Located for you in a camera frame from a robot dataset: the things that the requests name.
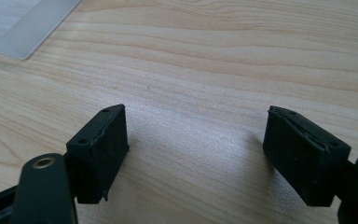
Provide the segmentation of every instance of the plastic container lid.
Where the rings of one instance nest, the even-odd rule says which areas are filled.
[[[79,0],[0,0],[0,54],[26,59]]]

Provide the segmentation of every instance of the round screw hole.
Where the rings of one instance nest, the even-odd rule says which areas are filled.
[[[338,143],[337,142],[329,142],[328,145],[330,145],[332,147],[337,147]]]
[[[43,169],[50,166],[55,162],[55,159],[52,157],[42,158],[39,161],[34,162],[33,167],[35,169]]]
[[[78,142],[78,144],[86,144],[86,143],[88,143],[88,141],[89,140],[83,138],[83,139],[78,140],[77,142]]]

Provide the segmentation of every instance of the wood grain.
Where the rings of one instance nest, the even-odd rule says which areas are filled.
[[[25,61],[0,56],[0,191],[101,108],[131,152],[80,223],[337,223],[263,154],[270,105],[358,158],[358,0],[83,0]]]

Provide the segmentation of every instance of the light wood tabletop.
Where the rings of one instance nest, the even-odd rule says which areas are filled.
[[[356,161],[358,0],[82,0],[27,60],[0,55],[0,191],[117,104],[131,151],[79,223],[337,223],[262,143],[276,105]]]

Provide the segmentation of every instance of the wooden surface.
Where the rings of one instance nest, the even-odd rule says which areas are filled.
[[[116,104],[131,152],[80,223],[337,223],[262,141],[277,105],[358,158],[358,0],[82,0],[28,60],[0,55],[0,191]]]

